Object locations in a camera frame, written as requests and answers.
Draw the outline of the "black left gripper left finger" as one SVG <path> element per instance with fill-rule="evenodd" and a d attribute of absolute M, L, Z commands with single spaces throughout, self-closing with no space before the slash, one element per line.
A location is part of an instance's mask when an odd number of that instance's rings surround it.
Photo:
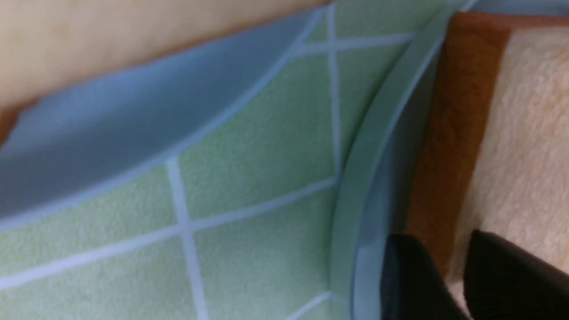
<path fill-rule="evenodd" d="M 467 320 L 415 237 L 387 238 L 380 282 L 382 320 Z"/>

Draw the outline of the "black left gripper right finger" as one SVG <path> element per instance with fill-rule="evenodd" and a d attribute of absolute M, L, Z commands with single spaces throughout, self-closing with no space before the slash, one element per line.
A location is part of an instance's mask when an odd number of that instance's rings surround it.
<path fill-rule="evenodd" d="M 475 320 L 569 317 L 567 273 L 491 232 L 472 232 L 463 285 Z"/>

